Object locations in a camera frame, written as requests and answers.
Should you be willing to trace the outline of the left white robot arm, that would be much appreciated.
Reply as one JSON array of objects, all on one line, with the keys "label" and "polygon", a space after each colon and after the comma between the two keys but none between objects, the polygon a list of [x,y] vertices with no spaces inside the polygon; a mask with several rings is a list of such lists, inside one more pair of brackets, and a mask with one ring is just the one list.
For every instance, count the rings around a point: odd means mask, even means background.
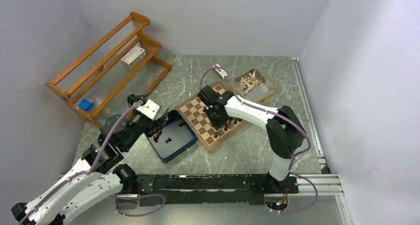
[{"label": "left white robot arm", "polygon": [[168,112],[156,117],[158,109],[129,108],[110,116],[100,128],[100,136],[62,178],[29,203],[17,203],[11,212],[20,225],[67,225],[80,213],[103,199],[122,193],[140,193],[138,176],[121,164],[144,133],[163,129]]}]

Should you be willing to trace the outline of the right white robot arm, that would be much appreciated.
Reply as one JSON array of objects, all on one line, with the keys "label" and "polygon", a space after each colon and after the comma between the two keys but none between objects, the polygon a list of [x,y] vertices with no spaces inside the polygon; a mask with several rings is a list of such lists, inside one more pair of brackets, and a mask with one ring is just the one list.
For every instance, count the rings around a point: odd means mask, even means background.
[{"label": "right white robot arm", "polygon": [[267,133],[274,152],[267,186],[272,192],[280,192],[286,186],[295,151],[308,140],[294,111],[289,106],[265,107],[231,91],[220,94],[210,86],[202,88],[198,97],[205,104],[204,112],[215,129],[231,124],[233,119],[243,119]]}]

